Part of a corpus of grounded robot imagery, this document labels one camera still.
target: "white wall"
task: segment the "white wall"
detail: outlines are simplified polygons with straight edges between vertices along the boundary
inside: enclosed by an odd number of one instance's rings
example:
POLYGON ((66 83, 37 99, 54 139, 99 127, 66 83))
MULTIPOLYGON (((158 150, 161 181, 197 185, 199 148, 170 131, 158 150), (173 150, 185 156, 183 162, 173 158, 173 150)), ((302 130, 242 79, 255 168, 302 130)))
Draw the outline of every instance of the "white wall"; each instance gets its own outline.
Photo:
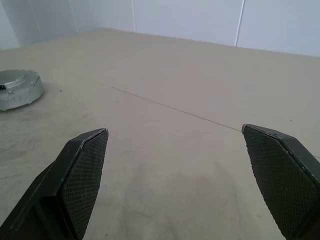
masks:
POLYGON ((320 56, 320 1, 246 0, 237 46, 320 56))
POLYGON ((233 45, 243 0, 134 0, 136 31, 233 45))
POLYGON ((134 32, 132 0, 71 0, 78 30, 114 28, 134 32))
POLYGON ((19 47, 18 39, 0 1, 0 50, 19 47))
POLYGON ((2 0, 2 4, 22 46, 43 40, 29 0, 2 0))
POLYGON ((320 56, 318 0, 2 1, 21 45, 114 28, 320 56))

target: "white wall panel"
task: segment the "white wall panel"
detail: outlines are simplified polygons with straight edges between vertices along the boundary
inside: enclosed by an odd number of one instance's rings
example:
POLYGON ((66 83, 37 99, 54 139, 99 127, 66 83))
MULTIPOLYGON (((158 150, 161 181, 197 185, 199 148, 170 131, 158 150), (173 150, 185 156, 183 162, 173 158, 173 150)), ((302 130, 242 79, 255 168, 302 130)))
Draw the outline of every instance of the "white wall panel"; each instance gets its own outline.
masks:
POLYGON ((69 0, 30 0, 30 2, 45 40, 77 32, 69 0))
POLYGON ((242 0, 134 0, 136 31, 234 45, 242 0))
POLYGON ((131 0, 71 0, 78 29, 114 28, 134 31, 131 0))
POLYGON ((246 0, 238 47, 320 56, 319 0, 246 0))
POLYGON ((0 1, 0 50, 19 47, 16 34, 0 1))
POLYGON ((2 4, 22 46, 34 44, 43 39, 29 0, 2 0, 2 4))

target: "gray floor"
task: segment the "gray floor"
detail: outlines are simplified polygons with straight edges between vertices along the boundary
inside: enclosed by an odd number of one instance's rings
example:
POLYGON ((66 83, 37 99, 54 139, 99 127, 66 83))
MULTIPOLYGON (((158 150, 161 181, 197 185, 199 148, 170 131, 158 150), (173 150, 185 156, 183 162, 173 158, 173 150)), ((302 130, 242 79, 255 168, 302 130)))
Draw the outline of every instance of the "gray floor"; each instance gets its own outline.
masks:
POLYGON ((109 129, 86 240, 284 239, 240 132, 297 137, 320 156, 320 60, 102 30, 0 52, 45 94, 0 113, 0 223, 80 133, 109 129))

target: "silver metal lid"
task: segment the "silver metal lid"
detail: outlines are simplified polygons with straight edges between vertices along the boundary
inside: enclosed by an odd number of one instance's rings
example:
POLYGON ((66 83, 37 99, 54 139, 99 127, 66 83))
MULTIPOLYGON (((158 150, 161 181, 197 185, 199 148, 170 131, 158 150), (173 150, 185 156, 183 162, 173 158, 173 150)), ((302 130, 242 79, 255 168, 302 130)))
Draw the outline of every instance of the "silver metal lid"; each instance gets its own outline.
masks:
POLYGON ((37 72, 0 71, 0 111, 31 104, 43 93, 44 88, 37 72))

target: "round metal container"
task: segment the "round metal container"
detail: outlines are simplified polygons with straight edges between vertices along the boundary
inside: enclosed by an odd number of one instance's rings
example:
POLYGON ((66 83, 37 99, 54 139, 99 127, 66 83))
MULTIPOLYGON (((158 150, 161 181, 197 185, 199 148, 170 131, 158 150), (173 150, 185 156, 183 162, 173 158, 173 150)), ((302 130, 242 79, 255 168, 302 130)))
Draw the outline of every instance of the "round metal container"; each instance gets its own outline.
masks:
POLYGON ((43 93, 44 87, 37 72, 0 71, 0 111, 31 104, 43 93))

